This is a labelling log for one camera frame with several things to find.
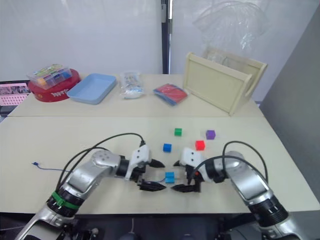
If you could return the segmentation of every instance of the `black pole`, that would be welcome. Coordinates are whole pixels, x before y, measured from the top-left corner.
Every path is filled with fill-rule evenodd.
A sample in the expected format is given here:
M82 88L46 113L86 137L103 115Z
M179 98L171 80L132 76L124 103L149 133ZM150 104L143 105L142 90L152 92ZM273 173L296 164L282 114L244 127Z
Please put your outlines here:
M162 73L169 73L169 0L161 0Z

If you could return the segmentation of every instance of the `gray wall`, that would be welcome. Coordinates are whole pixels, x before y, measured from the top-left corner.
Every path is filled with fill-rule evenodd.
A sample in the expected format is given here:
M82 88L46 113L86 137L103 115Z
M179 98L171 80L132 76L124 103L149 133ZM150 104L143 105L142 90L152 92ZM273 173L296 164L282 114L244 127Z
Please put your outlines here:
M320 201L320 7L260 108Z

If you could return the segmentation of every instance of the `white wall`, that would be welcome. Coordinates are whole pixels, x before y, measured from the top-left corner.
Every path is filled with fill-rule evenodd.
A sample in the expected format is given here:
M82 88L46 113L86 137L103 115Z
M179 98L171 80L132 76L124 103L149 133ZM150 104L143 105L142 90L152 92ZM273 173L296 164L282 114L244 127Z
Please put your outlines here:
M318 0L241 0L261 7L269 19L268 32L254 45L251 58L268 63L253 98L262 101L279 75L319 5ZM173 0L171 36L171 73L183 73L188 52L201 55L201 34L192 22L207 9L212 0Z
M59 63L162 72L159 0L0 0L0 81Z

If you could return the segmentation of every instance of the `clear plastic organizer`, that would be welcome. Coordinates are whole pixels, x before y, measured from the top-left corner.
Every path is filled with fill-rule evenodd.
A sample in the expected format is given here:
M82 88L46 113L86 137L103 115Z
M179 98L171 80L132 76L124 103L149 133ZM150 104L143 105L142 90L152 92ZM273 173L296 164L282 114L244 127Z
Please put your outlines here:
M46 90L71 78L72 73L68 67L61 64L52 64L28 74L27 77L35 85Z

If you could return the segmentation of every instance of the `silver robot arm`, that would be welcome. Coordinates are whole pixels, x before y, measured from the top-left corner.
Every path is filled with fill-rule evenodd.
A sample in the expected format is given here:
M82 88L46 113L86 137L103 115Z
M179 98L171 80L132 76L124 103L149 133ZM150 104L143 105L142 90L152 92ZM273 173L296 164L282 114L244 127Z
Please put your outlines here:
M244 156L236 151L230 151L226 153L226 156L244 159ZM187 178L189 178L193 169L204 160L199 152L185 148L181 160L176 162L175 166L185 167ZM244 204L253 213L264 236L267 236L268 239L309 240L294 218L279 203L260 173L246 163L231 157L225 158L225 173L222 159L215 159L199 168L198 174L194 178L194 185L180 184L172 188L184 193L200 192L201 182L220 183L228 178Z
M166 187L155 182L145 182L142 174L146 165L165 167L151 158L147 145L133 151L130 160L107 150L96 151L90 161L78 167L59 188L54 191L41 210L16 236L16 240L63 239L62 229L71 224L83 202L99 185L102 178L120 177L134 181L141 190L159 191Z

